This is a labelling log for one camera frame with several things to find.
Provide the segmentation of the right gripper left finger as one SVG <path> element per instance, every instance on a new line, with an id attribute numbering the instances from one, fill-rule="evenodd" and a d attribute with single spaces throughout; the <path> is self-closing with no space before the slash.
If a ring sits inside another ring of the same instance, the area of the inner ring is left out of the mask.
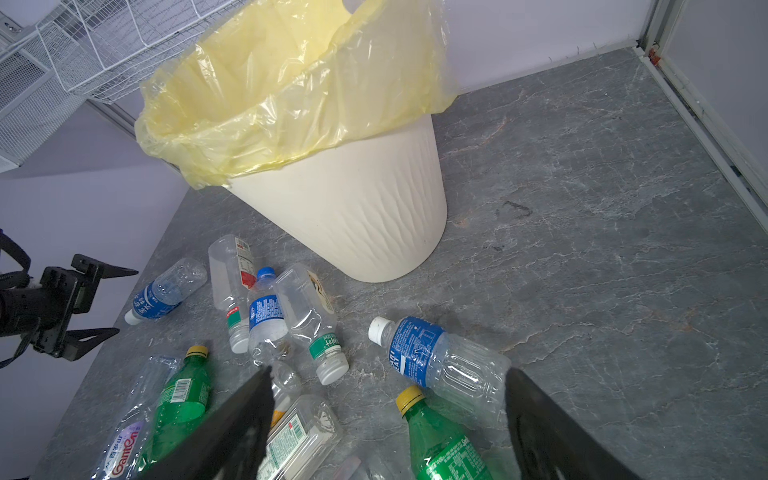
<path id="1" fill-rule="evenodd" d="M 141 479 L 255 479 L 275 407 L 272 368 L 260 369 Z"/>

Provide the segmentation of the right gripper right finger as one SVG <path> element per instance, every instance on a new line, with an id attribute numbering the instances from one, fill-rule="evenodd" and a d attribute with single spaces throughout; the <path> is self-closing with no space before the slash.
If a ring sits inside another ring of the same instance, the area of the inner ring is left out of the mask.
<path id="1" fill-rule="evenodd" d="M 636 479 L 518 368 L 505 376 L 505 411 L 523 479 Z"/>

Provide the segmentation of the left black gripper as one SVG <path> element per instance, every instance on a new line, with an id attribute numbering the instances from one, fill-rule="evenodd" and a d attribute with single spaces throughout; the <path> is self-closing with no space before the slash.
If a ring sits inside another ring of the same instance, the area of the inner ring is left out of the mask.
<path id="1" fill-rule="evenodd" d="M 83 313 L 83 297 L 90 279 L 131 277 L 137 270 L 107 264 L 76 254 L 70 269 L 49 267 L 40 285 L 31 285 L 31 259 L 6 234 L 1 235 L 1 251 L 20 268 L 1 275 L 1 335 L 18 336 L 14 354 L 3 360 L 3 368 L 20 357 L 28 347 L 52 357 L 77 361 L 120 332 L 119 328 L 69 330 L 70 319 Z"/>

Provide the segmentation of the clear bottle purple label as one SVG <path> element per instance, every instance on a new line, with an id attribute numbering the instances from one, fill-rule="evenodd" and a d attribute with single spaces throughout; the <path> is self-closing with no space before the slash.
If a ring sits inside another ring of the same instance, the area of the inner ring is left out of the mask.
<path id="1" fill-rule="evenodd" d="M 137 479 L 142 449 L 151 435 L 157 401 L 180 360 L 153 355 L 143 364 L 106 438 L 91 479 Z"/>

